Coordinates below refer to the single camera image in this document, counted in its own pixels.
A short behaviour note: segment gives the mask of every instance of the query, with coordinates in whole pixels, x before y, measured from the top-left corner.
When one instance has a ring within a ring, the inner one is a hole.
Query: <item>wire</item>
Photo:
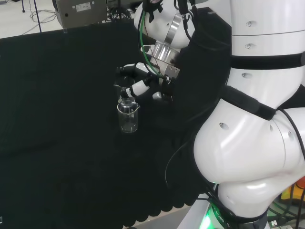
[[[304,202],[304,196],[305,196],[305,188],[303,189],[303,192],[301,195],[299,210],[297,212],[297,218],[296,218],[296,223],[295,223],[295,229],[299,228],[299,223],[300,223],[300,219],[301,219],[301,211],[302,211],[302,206],[303,206],[303,202]]]
[[[144,19],[145,19],[145,12],[144,12],[144,10],[142,10],[141,15],[140,15],[140,20],[139,20],[139,23],[138,23],[138,32],[139,32],[138,46],[139,46],[140,53],[143,53],[143,56],[144,56],[144,65],[145,65],[146,69],[148,70],[148,72],[150,72],[152,75],[157,74],[157,77],[162,78],[162,79],[166,79],[166,77],[162,76],[160,73],[158,73],[155,70],[155,68],[152,67],[151,63],[147,59],[147,56],[146,56],[146,53],[145,53],[145,50],[144,50],[143,40],[142,40],[142,31],[143,31],[143,21],[144,21]]]
[[[146,29],[145,20],[144,20],[144,27],[145,27],[145,31],[146,31],[147,36],[148,36],[148,32],[147,32],[147,29]],[[159,66],[159,64],[158,64],[158,61],[157,61],[157,59],[155,58],[155,56],[153,55],[153,51],[152,51],[152,48],[151,48],[151,46],[150,46],[150,45],[149,45],[149,49],[151,50],[151,52],[152,52],[152,57],[153,57],[153,58],[154,58],[154,60],[156,61],[156,64],[157,64],[157,66],[158,66],[158,68],[159,68],[159,70],[160,70],[160,74],[163,76],[163,74],[161,73],[161,69],[160,69],[160,66]]]
[[[111,21],[117,21],[119,16],[121,16],[124,19],[132,18],[131,13],[128,11],[128,9],[126,9],[124,7],[115,7],[115,8],[110,9],[108,18]]]
[[[177,7],[177,0],[174,0],[174,1],[173,1],[173,5],[174,5],[174,7],[175,7],[176,10],[179,10],[179,8]],[[194,14],[192,13],[192,11],[189,10],[189,14],[190,14],[190,16],[191,16],[191,18],[192,18],[192,22],[193,22],[193,24],[194,24],[195,30],[197,30],[197,29],[198,29],[198,26],[199,26],[199,27],[201,28],[200,31],[202,31],[203,34],[204,34],[205,36],[207,36],[209,39],[211,39],[212,41],[215,41],[215,42],[217,42],[217,43],[223,44],[223,45],[225,45],[225,46],[231,46],[230,44],[227,44],[227,43],[225,43],[225,42],[222,42],[222,41],[216,39],[215,37],[211,36],[210,34],[208,34],[198,22],[197,22],[197,23],[195,22]]]
[[[290,117],[290,115],[283,108],[280,107],[280,108],[278,108],[278,110],[280,110],[287,117],[287,119],[291,123],[292,127],[294,128],[296,136],[297,136],[297,139],[299,140],[299,144],[300,144],[300,147],[301,147],[301,150],[302,150],[302,153],[303,153],[303,157],[305,159],[304,143],[302,141],[302,138],[301,138],[299,130],[297,129],[297,127],[296,127],[294,121],[292,120],[292,118]]]
[[[268,217],[268,221],[274,221],[274,220],[280,220],[281,218],[285,217],[285,218],[291,218],[286,216],[286,214],[289,212],[289,209],[292,205],[292,200],[293,200],[293,195],[294,195],[294,189],[295,189],[295,184],[291,185],[291,190],[290,190],[290,197],[289,197],[289,204],[287,205],[286,209],[280,207],[283,210],[283,213],[278,213],[275,210],[273,210],[272,208],[269,208],[269,210],[275,214],[277,214],[277,216],[271,216]]]
[[[30,31],[32,31],[32,30],[33,30],[33,29],[35,29],[37,26],[38,26],[38,24],[37,24],[37,25],[35,25],[33,28],[29,29],[28,31],[24,32],[22,35],[24,35],[24,34],[26,34],[26,33],[30,32]]]
[[[184,31],[185,31],[185,34],[186,34],[187,38],[190,40],[190,42],[194,43],[195,45],[197,45],[198,47],[200,47],[202,49],[207,49],[207,50],[211,50],[211,51],[215,52],[215,51],[222,51],[222,50],[227,48],[227,47],[224,47],[224,48],[210,48],[210,47],[204,46],[202,44],[199,44],[194,39],[192,39],[187,29],[184,29]]]
[[[141,27],[140,27],[140,41],[141,41],[141,46],[142,46],[142,52],[143,52],[143,56],[146,60],[146,63],[150,66],[150,68],[156,73],[157,76],[160,76],[160,74],[157,72],[157,70],[155,70],[155,68],[151,65],[151,63],[149,62],[147,56],[146,56],[146,52],[144,50],[144,45],[143,45],[143,25],[144,25],[144,21],[145,21],[145,16],[146,16],[146,12],[143,12],[142,15],[142,19],[141,19]]]
[[[277,203],[275,203],[275,202],[273,202],[273,204],[274,204],[277,208],[279,208],[279,209],[281,209],[281,210],[283,210],[283,211],[286,210],[286,208],[282,207],[281,205],[279,205],[279,204],[277,204]],[[292,216],[294,216],[294,217],[297,217],[297,214],[295,214],[295,213],[293,213],[293,212],[291,212],[291,211],[288,211],[287,213],[290,214],[290,215],[292,215]]]
[[[171,160],[173,159],[173,157],[181,150],[183,149],[184,147],[187,146],[187,144],[190,142],[190,139],[188,141],[186,141],[182,146],[180,146],[179,149],[177,149],[177,151],[171,156],[170,160],[167,162],[167,165],[166,165],[166,168],[165,168],[165,175],[164,175],[164,178],[165,178],[165,183],[166,183],[166,186],[168,187],[168,183],[167,183],[167,179],[166,179],[166,174],[167,174],[167,168],[168,168],[168,165],[170,164]]]
[[[297,129],[297,127],[296,127],[294,121],[292,120],[292,118],[290,117],[290,115],[283,108],[279,107],[278,110],[280,110],[287,117],[287,119],[291,123],[293,129],[295,130],[295,133],[296,133],[297,139],[299,141],[301,151],[303,153],[303,157],[304,157],[304,160],[305,160],[305,147],[304,147],[304,143],[302,141],[302,137],[300,135],[299,130]],[[300,218],[301,218],[301,211],[302,211],[302,206],[303,206],[303,201],[304,201],[304,195],[305,195],[305,189],[303,190],[302,195],[301,195],[299,211],[298,211],[297,218],[296,218],[296,223],[295,223],[295,229],[298,229],[298,227],[299,227]]]
[[[32,12],[32,7],[31,7],[30,0],[29,0],[29,4],[30,4],[30,12],[31,12],[30,18],[32,19],[33,22],[38,23],[38,21],[35,21],[33,17],[34,17],[34,16],[38,16],[38,13],[40,13],[40,12],[46,12],[46,13],[52,13],[52,14],[54,14],[54,15],[51,16],[51,17],[54,16],[54,18],[53,18],[52,20],[49,20],[49,21],[44,21],[44,20],[42,20],[42,21],[40,21],[41,24],[48,23],[48,22],[50,22],[50,21],[55,20],[55,18],[56,18],[56,13],[55,13],[55,11],[51,11],[51,10],[37,10],[37,12],[36,12],[36,11]]]

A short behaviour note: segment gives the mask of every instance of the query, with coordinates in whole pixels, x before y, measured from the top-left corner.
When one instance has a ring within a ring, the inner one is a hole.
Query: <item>green cable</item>
[[[160,73],[158,73],[154,67],[152,67],[151,63],[149,62],[147,56],[146,56],[146,52],[144,50],[144,45],[143,45],[143,39],[142,39],[142,34],[143,34],[143,24],[144,24],[144,20],[145,20],[145,15],[146,12],[143,12],[143,16],[142,16],[142,20],[141,20],[141,27],[140,27],[140,41],[141,41],[141,47],[142,47],[142,52],[144,55],[144,58],[147,62],[147,64],[150,66],[150,68],[157,74],[157,76],[162,76]]]

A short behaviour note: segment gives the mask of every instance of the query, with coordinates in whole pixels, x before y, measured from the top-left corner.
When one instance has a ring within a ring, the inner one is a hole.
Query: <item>measuring beaker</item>
[[[132,133],[138,129],[138,109],[140,105],[131,100],[118,104],[119,125],[122,132]]]

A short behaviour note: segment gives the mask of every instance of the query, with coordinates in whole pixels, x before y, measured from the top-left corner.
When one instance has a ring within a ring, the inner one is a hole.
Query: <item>white floor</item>
[[[30,0],[30,2],[32,12],[34,12],[34,1]],[[29,0],[24,0],[25,13],[22,13],[21,1],[13,2],[9,0],[8,3],[0,5],[0,39],[5,37],[19,36],[24,33],[30,34],[39,32],[38,23],[33,22],[30,18],[30,4]],[[55,11],[52,0],[36,0],[36,5],[38,10]],[[39,13],[40,21],[49,21],[54,17],[54,14],[51,13]],[[42,31],[53,31],[61,29],[62,27],[57,21],[57,18],[48,23],[41,24]]]

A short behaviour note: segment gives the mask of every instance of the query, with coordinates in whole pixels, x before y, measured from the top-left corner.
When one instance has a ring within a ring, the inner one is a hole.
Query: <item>yellow object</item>
[[[291,191],[291,187],[287,188],[284,192],[282,192],[281,200],[289,200],[290,191]],[[303,189],[301,189],[301,188],[299,188],[298,186],[295,185],[293,199],[301,199],[302,192],[303,192]]]

